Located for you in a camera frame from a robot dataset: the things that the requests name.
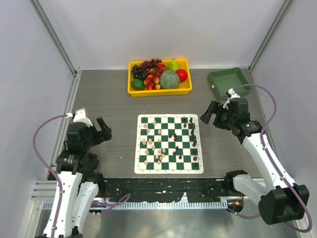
wall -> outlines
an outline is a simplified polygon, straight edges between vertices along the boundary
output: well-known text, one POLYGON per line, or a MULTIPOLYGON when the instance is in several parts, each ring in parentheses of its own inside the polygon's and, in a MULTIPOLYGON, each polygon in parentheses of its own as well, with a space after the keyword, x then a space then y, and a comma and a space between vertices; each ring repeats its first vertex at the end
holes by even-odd
POLYGON ((218 68, 250 65, 283 0, 49 3, 81 69, 127 68, 153 57, 218 68))
MULTIPOLYGON (((317 234, 317 2, 294 1, 254 70, 255 81, 277 100, 270 125, 278 157, 298 184, 310 191, 308 207, 317 234)), ((267 117, 272 102, 261 92, 267 117)))
MULTIPOLYGON (((0 236, 17 238, 24 237, 35 181, 46 173, 33 133, 63 113, 72 75, 29 1, 1 1, 0 22, 0 236)), ((46 161, 59 123, 39 133, 46 161)))

table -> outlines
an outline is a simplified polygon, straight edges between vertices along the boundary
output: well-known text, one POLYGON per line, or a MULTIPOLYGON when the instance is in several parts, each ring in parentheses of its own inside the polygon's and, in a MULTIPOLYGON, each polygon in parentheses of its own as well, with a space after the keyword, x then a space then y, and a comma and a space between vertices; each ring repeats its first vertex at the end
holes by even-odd
MULTIPOLYGON (((202 177, 222 178, 229 171, 245 170, 253 178, 261 174, 249 153, 230 131, 215 128, 200 121, 204 173, 200 175, 137 175, 134 156, 137 117, 139 114, 197 114, 200 117, 216 100, 207 82, 208 72, 220 69, 190 70, 193 90, 188 95, 132 98, 127 93, 127 70, 85 70, 77 91, 74 110, 86 108, 89 118, 99 129, 96 118, 103 117, 112 129, 112 139, 95 146, 91 152, 98 155, 98 171, 104 177, 202 177)), ((253 83, 248 69, 242 69, 246 79, 253 83)), ((257 93, 252 89, 246 97, 251 119, 264 125, 257 93)))

pear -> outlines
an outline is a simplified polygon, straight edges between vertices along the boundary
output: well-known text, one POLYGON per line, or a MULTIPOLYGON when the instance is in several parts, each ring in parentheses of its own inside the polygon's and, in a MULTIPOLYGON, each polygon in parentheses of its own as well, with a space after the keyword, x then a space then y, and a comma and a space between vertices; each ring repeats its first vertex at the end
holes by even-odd
POLYGON ((176 72, 177 70, 179 70, 179 65, 178 63, 176 63, 175 59, 173 59, 170 63, 169 63, 169 66, 168 66, 168 69, 169 70, 172 70, 174 72, 176 72))

green melon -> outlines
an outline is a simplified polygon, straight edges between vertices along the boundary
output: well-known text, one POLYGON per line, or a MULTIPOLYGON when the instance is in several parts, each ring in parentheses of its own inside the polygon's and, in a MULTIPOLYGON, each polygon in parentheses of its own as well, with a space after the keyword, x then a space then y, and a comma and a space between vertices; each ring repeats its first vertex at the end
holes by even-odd
POLYGON ((162 89, 177 88, 179 85, 179 76, 176 72, 172 70, 164 71, 161 74, 159 80, 162 89))

yellow bin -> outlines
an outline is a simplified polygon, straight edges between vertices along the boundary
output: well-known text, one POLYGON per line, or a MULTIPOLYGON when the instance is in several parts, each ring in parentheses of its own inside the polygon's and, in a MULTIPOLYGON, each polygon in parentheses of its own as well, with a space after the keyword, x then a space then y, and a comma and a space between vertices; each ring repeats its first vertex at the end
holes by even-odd
MULTIPOLYGON (((169 63, 172 60, 162 60, 162 63, 165 64, 165 67, 168 68, 169 63)), ((132 67, 136 65, 141 65, 142 61, 138 62, 130 62, 129 63, 129 76, 128 76, 128 93, 132 97, 148 97, 148 96, 163 96, 163 95, 182 95, 182 94, 188 94, 192 89, 192 79, 190 77, 189 67, 188 67, 188 61, 186 59, 175 59, 175 61, 179 64, 180 68, 186 70, 188 74, 188 78, 186 81, 179 84, 179 86, 175 89, 159 89, 159 90, 135 90, 131 86, 131 82, 133 80, 133 76, 131 73, 132 67)))

